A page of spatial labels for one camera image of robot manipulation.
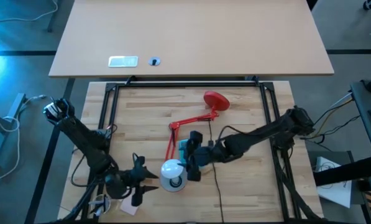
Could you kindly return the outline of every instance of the gray floor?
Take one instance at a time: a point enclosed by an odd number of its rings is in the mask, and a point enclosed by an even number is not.
[[[54,32],[46,33],[49,16],[37,22],[0,23],[0,50],[55,50],[65,27],[73,0],[64,1]],[[371,49],[371,11],[361,9],[363,0],[320,0],[313,16],[327,49]],[[49,11],[49,0],[0,1],[0,18],[35,17]],[[331,55],[332,77],[286,78],[290,80],[296,104],[308,110],[312,119],[344,96],[349,84],[371,78],[371,55]],[[0,116],[4,116],[18,92],[29,96],[63,95],[67,79],[47,76],[53,57],[0,57]],[[80,115],[90,79],[76,80],[70,100]],[[52,125],[41,114],[46,100],[33,102],[21,116],[21,161],[18,169],[0,181],[0,223],[23,223],[42,165]],[[353,104],[334,114],[327,127],[335,127],[355,116]],[[360,120],[328,136],[325,145],[334,151],[351,150],[355,159],[371,156],[371,147]],[[308,144],[308,150],[322,150]],[[57,217],[72,143],[60,136],[37,222]],[[16,160],[16,135],[10,135],[0,155],[0,173]],[[333,221],[364,223],[359,207],[350,210],[322,200],[325,217]]]

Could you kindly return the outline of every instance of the sticker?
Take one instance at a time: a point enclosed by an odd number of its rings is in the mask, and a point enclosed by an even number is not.
[[[111,68],[136,67],[137,65],[138,56],[111,56],[108,62],[108,67]]]

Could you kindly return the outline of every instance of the wooden table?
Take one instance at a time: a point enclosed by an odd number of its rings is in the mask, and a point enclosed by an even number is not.
[[[109,68],[118,55],[138,66]],[[306,0],[76,0],[49,75],[333,73]]]
[[[105,84],[105,82],[89,84],[81,120],[90,129],[98,127]],[[284,113],[294,105],[290,84],[289,82],[274,84],[280,112]],[[265,124],[260,90],[256,87],[121,89],[115,118],[118,129],[113,134],[110,150],[120,169],[132,168],[131,154],[135,152],[145,156],[148,169],[160,175],[170,135],[168,124],[171,121],[207,113],[209,110],[203,101],[203,93],[206,90],[217,91],[231,102],[231,107],[220,112],[220,117],[211,123],[213,139],[217,138],[221,128],[227,124],[244,131],[251,131]],[[179,139],[188,138],[192,130],[202,132],[203,144],[207,144],[209,139],[207,122],[182,126]],[[81,157],[80,151],[73,154],[59,218],[68,214],[68,210],[73,208],[85,191],[84,188],[70,184],[70,176]],[[312,210],[322,216],[304,141],[296,140],[291,166],[297,191]],[[283,221],[269,141],[252,146],[236,161],[216,164],[216,171],[225,222]],[[75,174],[75,182],[86,183],[88,172],[88,166],[83,162]],[[159,180],[148,180],[144,184],[160,186]],[[147,192],[135,216],[120,211],[118,204],[117,201],[112,202],[110,211],[103,215],[100,221],[160,223],[221,221],[219,197],[211,165],[203,168],[201,182],[188,182],[186,187],[177,193],[167,192],[161,187],[153,192]]]

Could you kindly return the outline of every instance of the wooden tabletop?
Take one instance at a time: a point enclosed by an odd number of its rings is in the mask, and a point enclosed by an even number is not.
[[[138,66],[109,68],[111,56]],[[305,0],[76,0],[49,75],[332,74]]]
[[[81,120],[90,129],[98,127],[105,84],[104,82],[89,84]],[[288,82],[274,84],[280,112],[284,113],[294,105],[290,84]],[[160,175],[170,135],[168,124],[179,119],[206,114],[209,111],[203,101],[206,90],[217,91],[231,102],[231,107],[220,112],[220,117],[211,123],[213,139],[218,137],[221,128],[227,124],[243,131],[251,131],[265,124],[260,90],[256,87],[121,89],[115,118],[118,129],[113,134],[110,150],[120,169],[132,168],[131,155],[135,152],[145,156],[145,165],[151,172]],[[207,144],[209,139],[207,122],[182,126],[179,139],[187,139],[192,130],[203,133],[203,144]],[[68,214],[85,191],[84,188],[70,184],[70,176],[81,157],[80,151],[73,154],[59,218]],[[291,166],[297,191],[311,209],[322,216],[304,141],[296,139]],[[167,192],[161,187],[153,192],[147,192],[135,216],[122,212],[120,202],[113,201],[110,210],[100,220],[160,223],[220,222],[219,196],[212,167],[207,165],[201,171],[201,182],[188,182],[185,188],[177,193]],[[225,222],[283,221],[269,141],[252,146],[236,161],[227,164],[217,163],[216,171]],[[75,182],[86,183],[88,172],[88,166],[83,162],[75,174]],[[160,186],[159,180],[148,180],[144,184]]]

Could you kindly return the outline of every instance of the red desk lamp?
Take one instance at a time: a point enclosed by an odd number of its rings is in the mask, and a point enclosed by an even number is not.
[[[217,113],[217,111],[224,111],[229,108],[229,101],[227,100],[227,98],[225,98],[224,96],[222,96],[221,94],[215,91],[207,91],[206,93],[204,93],[203,99],[204,99],[204,102],[206,102],[206,104],[210,106],[211,108],[210,113],[206,115],[202,115],[202,116],[197,116],[194,118],[188,118],[188,119],[184,119],[181,121],[171,122],[168,125],[172,133],[170,135],[170,139],[168,140],[165,161],[169,159],[168,155],[170,153],[170,150],[172,150],[170,159],[173,159],[174,157],[175,144],[177,142],[178,132],[180,130],[181,125],[189,124],[189,123],[193,123],[197,121],[207,121],[207,120],[214,121],[214,119],[219,116],[219,113]]]

